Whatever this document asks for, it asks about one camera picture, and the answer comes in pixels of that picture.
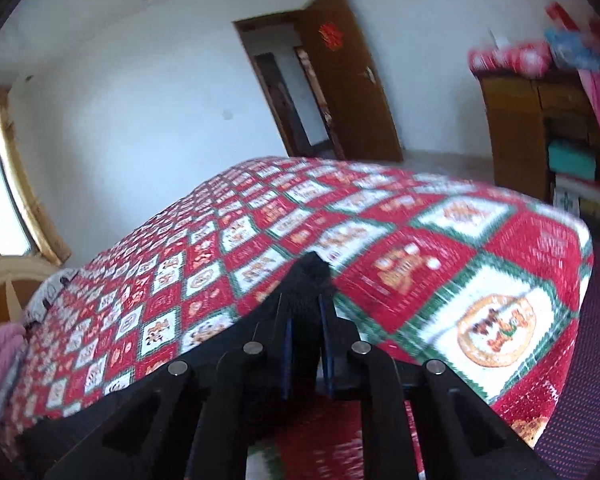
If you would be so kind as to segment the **black pants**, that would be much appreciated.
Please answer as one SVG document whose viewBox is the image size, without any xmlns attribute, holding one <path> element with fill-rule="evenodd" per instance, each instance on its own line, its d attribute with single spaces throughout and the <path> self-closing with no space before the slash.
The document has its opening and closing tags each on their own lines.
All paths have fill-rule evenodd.
<svg viewBox="0 0 600 480">
<path fill-rule="evenodd" d="M 321 299 L 332 299 L 334 293 L 332 268 L 317 252 L 307 252 L 294 260 L 279 284 L 256 308 L 176 358 L 191 368 L 215 368 L 225 353 L 242 350 L 249 341 L 259 341 L 268 347 L 275 338 L 279 313 L 294 315 L 300 322 L 317 328 L 321 323 L 318 303 Z M 19 458 L 28 474 L 42 476 L 158 375 L 155 370 L 119 391 L 105 394 L 74 415 L 58 419 L 45 417 L 16 437 Z"/>
</svg>

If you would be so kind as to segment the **red patchwork bedspread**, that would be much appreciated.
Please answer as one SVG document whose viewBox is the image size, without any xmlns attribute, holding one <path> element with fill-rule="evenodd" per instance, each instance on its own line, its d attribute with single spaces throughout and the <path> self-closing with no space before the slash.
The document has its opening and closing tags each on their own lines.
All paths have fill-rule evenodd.
<svg viewBox="0 0 600 480">
<path fill-rule="evenodd" d="M 586 225 L 469 180 L 307 158 L 241 162 L 76 272 L 35 326 L 0 445 L 209 347 L 313 252 L 336 311 L 390 356 L 448 363 L 528 445 L 552 417 L 593 265 Z"/>
</svg>

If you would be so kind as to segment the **white floral pillow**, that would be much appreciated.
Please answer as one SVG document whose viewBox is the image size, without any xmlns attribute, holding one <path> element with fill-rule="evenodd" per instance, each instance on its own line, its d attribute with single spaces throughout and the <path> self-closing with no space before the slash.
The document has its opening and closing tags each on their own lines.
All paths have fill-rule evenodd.
<svg viewBox="0 0 600 480">
<path fill-rule="evenodd" d="M 35 323 L 42 323 L 52 303 L 78 273 L 78 269 L 61 269 L 49 278 L 46 278 L 23 310 L 23 326 L 29 327 Z"/>
</svg>

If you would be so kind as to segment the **cream wooden headboard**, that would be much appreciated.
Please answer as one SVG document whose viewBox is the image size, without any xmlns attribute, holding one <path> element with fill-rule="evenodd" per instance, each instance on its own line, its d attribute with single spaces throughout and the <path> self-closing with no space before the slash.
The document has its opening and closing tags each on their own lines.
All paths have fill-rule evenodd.
<svg viewBox="0 0 600 480">
<path fill-rule="evenodd" d="M 0 324 L 20 322 L 33 294 L 58 270 L 40 257 L 0 256 Z"/>
</svg>

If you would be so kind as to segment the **white shoe box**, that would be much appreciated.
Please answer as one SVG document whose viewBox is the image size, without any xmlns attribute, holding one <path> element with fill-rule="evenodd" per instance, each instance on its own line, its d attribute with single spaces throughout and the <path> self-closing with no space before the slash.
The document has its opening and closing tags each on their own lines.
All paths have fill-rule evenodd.
<svg viewBox="0 0 600 480">
<path fill-rule="evenodd" d="M 600 183 L 568 174 L 555 174 L 555 185 L 594 204 L 600 204 Z"/>
</svg>

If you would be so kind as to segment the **teal shoe box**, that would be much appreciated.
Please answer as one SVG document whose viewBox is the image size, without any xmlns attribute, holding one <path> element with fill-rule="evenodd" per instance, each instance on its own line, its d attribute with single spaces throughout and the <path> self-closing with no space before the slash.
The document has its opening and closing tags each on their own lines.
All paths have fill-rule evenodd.
<svg viewBox="0 0 600 480">
<path fill-rule="evenodd" d="M 548 166 L 556 174 L 569 174 L 581 180 L 595 179 L 596 159 L 593 153 L 562 141 L 552 142 L 547 151 Z"/>
</svg>

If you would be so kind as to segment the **wooden desk cabinet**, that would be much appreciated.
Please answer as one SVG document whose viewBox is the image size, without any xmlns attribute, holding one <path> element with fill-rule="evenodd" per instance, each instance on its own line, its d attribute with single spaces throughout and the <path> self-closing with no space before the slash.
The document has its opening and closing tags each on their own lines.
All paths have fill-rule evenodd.
<svg viewBox="0 0 600 480">
<path fill-rule="evenodd" d="M 594 156 L 600 185 L 600 126 L 576 72 L 550 70 L 540 79 L 481 73 L 477 80 L 496 185 L 548 203 L 555 182 L 548 147 L 555 141 Z"/>
</svg>

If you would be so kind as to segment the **brown wooden door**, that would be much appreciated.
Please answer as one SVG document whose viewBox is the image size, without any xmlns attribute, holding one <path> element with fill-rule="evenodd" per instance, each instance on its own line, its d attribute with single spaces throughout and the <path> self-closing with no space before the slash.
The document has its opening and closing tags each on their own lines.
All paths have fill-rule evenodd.
<svg viewBox="0 0 600 480">
<path fill-rule="evenodd" d="M 342 30 L 342 49 L 332 52 L 323 44 L 318 28 L 326 22 Z M 348 0 L 311 0 L 301 12 L 297 32 L 324 94 L 342 157 L 402 162 L 384 87 Z M 366 66 L 373 69 L 377 84 L 361 76 Z"/>
</svg>

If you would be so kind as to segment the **red checked cloth bundle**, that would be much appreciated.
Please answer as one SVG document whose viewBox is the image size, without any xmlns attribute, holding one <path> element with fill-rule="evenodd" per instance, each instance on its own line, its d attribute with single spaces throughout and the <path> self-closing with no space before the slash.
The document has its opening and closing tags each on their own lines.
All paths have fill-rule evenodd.
<svg viewBox="0 0 600 480">
<path fill-rule="evenodd" d="M 500 48 L 471 49 L 467 55 L 471 73 L 511 73 L 527 78 L 540 78 L 553 65 L 546 41 L 514 44 Z"/>
</svg>

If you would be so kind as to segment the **red double happiness decal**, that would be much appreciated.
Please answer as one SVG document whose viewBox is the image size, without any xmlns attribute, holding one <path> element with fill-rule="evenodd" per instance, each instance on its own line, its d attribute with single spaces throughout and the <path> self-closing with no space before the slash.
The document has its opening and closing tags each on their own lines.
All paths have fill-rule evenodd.
<svg viewBox="0 0 600 480">
<path fill-rule="evenodd" d="M 326 22 L 318 28 L 323 44 L 332 52 L 343 48 L 343 32 L 334 22 Z"/>
</svg>

